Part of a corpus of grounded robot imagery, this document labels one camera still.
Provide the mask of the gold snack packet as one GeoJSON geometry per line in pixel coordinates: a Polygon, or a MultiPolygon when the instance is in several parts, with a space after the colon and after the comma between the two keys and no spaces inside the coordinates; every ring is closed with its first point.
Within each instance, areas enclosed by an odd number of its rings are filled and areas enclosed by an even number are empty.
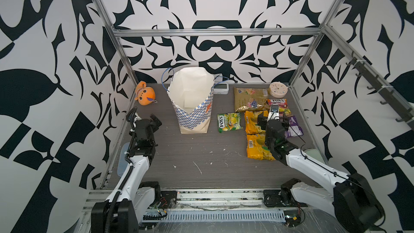
{"type": "Polygon", "coordinates": [[[266,109],[266,88],[234,88],[235,112],[263,111],[266,109]]]}

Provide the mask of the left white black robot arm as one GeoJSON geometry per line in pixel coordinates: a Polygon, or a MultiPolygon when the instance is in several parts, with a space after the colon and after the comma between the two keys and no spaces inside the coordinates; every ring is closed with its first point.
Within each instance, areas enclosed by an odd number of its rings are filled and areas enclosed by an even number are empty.
{"type": "Polygon", "coordinates": [[[153,114],[138,119],[130,114],[132,138],[125,154],[127,168],[115,189],[103,202],[97,202],[91,211],[92,233],[137,233],[146,210],[159,202],[158,182],[143,182],[156,154],[154,133],[162,122],[153,114]]]}

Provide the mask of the purple snack packet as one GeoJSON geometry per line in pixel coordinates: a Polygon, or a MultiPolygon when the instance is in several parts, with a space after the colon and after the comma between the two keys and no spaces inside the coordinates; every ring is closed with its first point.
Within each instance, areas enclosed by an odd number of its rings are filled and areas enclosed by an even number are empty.
{"type": "Polygon", "coordinates": [[[294,115],[287,117],[288,129],[285,132],[287,138],[301,137],[304,135],[303,129],[299,126],[298,121],[294,115]]]}

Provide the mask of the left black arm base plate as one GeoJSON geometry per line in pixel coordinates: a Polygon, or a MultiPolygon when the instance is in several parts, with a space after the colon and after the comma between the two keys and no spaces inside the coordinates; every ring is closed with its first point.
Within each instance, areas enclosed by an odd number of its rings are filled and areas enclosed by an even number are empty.
{"type": "Polygon", "coordinates": [[[175,190],[162,190],[156,193],[153,207],[169,209],[176,205],[178,192],[175,190]]]}

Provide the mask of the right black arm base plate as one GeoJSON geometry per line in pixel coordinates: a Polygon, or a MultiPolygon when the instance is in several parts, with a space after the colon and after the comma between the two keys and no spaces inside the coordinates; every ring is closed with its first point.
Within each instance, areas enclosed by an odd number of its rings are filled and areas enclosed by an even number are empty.
{"type": "Polygon", "coordinates": [[[308,207],[305,203],[298,203],[288,195],[285,191],[280,189],[266,189],[263,191],[263,204],[267,208],[281,208],[281,207],[308,207]]]}

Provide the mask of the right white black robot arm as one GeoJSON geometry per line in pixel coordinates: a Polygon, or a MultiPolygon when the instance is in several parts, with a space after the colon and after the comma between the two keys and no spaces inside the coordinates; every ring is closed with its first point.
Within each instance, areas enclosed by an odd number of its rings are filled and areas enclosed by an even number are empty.
{"type": "Polygon", "coordinates": [[[265,146],[277,161],[318,184],[311,187],[291,179],[281,185],[279,194],[265,191],[265,206],[304,203],[330,214],[350,233],[364,233],[377,221],[385,220],[384,208],[364,176],[341,172],[306,155],[302,148],[286,139],[289,125],[286,121],[260,116],[258,125],[265,130],[265,146]]]}

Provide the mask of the blue checkered paper bag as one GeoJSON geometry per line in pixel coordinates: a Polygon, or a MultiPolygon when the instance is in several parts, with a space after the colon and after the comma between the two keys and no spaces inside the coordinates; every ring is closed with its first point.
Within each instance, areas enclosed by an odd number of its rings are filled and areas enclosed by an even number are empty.
{"type": "Polygon", "coordinates": [[[166,69],[161,82],[174,108],[181,134],[208,132],[214,87],[227,81],[227,77],[215,76],[202,67],[166,69]]]}

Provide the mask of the Fox's fruits candy packet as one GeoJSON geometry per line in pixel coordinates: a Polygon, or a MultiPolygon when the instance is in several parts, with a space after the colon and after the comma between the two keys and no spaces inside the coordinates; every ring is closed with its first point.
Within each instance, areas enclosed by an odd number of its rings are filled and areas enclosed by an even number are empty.
{"type": "Polygon", "coordinates": [[[291,116],[291,110],[288,108],[287,99],[267,99],[267,104],[270,107],[272,104],[279,105],[279,114],[281,116],[291,116]]]}

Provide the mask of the green snack packet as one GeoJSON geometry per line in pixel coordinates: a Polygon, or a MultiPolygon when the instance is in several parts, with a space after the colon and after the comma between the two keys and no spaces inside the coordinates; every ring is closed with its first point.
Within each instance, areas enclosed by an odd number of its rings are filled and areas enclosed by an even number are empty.
{"type": "Polygon", "coordinates": [[[242,129],[240,113],[224,113],[217,115],[218,131],[228,132],[242,129]]]}

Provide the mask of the yellow snack packet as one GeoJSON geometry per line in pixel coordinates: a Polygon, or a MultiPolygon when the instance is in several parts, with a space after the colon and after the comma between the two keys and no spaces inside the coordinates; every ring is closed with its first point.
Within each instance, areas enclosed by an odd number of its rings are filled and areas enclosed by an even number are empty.
{"type": "Polygon", "coordinates": [[[268,160],[274,161],[275,158],[271,154],[270,150],[265,145],[265,134],[254,134],[247,136],[247,157],[255,160],[268,160]]]}
{"type": "Polygon", "coordinates": [[[268,111],[246,111],[245,114],[245,131],[248,135],[265,133],[265,130],[258,124],[259,117],[267,117],[268,111]]]}

